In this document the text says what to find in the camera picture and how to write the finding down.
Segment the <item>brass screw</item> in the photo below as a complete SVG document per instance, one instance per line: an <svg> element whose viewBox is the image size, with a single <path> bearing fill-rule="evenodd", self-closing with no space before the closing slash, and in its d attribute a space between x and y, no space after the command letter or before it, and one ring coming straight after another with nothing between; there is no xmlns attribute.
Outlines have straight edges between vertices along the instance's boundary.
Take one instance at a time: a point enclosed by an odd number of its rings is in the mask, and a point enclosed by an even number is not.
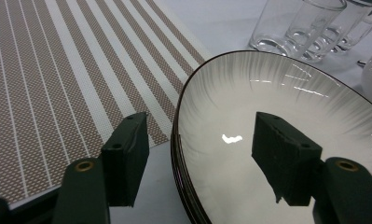
<svg viewBox="0 0 372 224"><path fill-rule="evenodd" d="M358 166L350 161L336 161L335 164L346 171L357 172L359 170Z"/></svg>
<svg viewBox="0 0 372 224"><path fill-rule="evenodd" d="M76 165L76 171L78 172L86 172L93 167L92 161L82 161L79 164Z"/></svg>

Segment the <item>placemat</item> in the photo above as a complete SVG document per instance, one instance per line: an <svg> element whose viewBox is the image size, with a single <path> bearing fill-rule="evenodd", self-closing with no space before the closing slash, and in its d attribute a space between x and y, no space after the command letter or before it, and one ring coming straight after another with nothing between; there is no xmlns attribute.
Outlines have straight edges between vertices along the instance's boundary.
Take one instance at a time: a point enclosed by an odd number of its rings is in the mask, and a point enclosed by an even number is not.
<svg viewBox="0 0 372 224"><path fill-rule="evenodd" d="M211 55L153 0L0 0L0 197L59 185L121 120L169 140L179 93Z"/></svg>

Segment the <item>clear glass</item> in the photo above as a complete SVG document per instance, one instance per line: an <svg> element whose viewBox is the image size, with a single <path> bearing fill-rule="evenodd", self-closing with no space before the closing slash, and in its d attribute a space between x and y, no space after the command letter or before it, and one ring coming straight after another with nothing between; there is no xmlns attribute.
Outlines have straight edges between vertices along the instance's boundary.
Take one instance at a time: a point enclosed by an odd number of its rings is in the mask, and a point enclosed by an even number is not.
<svg viewBox="0 0 372 224"><path fill-rule="evenodd" d="M372 11L372 0L347 0L346 8L332 21L301 57L317 63L345 37L352 27Z"/></svg>
<svg viewBox="0 0 372 224"><path fill-rule="evenodd" d="M372 31L372 12L354 26L351 31L334 47L335 53L345 53Z"/></svg>
<svg viewBox="0 0 372 224"><path fill-rule="evenodd" d="M346 7L345 0L268 0L249 46L299 58Z"/></svg>

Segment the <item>plate rim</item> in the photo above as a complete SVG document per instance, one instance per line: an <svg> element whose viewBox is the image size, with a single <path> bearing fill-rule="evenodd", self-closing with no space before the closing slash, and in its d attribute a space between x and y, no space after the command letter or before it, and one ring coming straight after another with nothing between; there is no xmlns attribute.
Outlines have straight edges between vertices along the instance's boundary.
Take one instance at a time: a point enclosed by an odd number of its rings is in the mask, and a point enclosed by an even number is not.
<svg viewBox="0 0 372 224"><path fill-rule="evenodd" d="M172 160L172 172L174 177L174 182L177 187L177 191L180 195L180 199L182 201L183 207L186 210L186 213L191 220L192 223L212 223L212 221L209 219L209 216L207 215L206 211L204 210L202 203L200 202L200 199L198 197L197 192L195 191L195 188L192 184L191 177L188 173L188 170L186 168L186 161L183 155L183 148L181 144L181 136L178 132L178 121L179 121L179 112L180 112L180 106L184 97L184 93L186 92L186 87L188 86L190 80L199 72L199 70L205 66L206 64L210 63L211 61L226 56L230 54L236 54L236 53L257 53L257 54L270 54L274 55L275 57L284 57L286 59L290 59L293 61L296 61L298 63L303 63L306 66L309 66L311 68L316 69L317 71L321 72L322 74L329 76L333 78L335 81L339 82L341 85L345 86L349 90L352 90L355 94L359 95L360 97L364 98L366 101L368 101L371 106L372 102L370 102L368 99L366 99L362 94L355 91L353 88L348 86L347 84L343 83L336 77L333 77L326 72L322 71L319 68L316 68L313 65L307 64L305 62L302 62L297 59L293 59L290 57L282 56L279 54L271 53L271 52L264 52L264 51L258 51L258 50L250 50L250 49L243 49L243 50L233 50L229 52L225 52L222 54L218 54L211 59L207 60L206 62L202 63L195 71L188 77L185 85L183 86L180 94L179 99L176 106L176 111L173 118L173 126L172 126L172 133L171 133L171 160Z"/></svg>

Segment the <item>white plate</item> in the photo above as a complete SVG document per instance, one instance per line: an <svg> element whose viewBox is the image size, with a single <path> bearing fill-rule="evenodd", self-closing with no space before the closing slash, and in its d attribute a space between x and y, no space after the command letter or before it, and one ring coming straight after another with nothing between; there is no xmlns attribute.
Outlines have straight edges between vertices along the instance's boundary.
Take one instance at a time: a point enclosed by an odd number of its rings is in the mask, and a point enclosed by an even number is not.
<svg viewBox="0 0 372 224"><path fill-rule="evenodd" d="M309 207L275 203L252 154L255 112L290 122L372 174L372 104L329 75L276 54L213 58L188 80L172 131L173 170L191 219L212 223L314 223Z"/></svg>

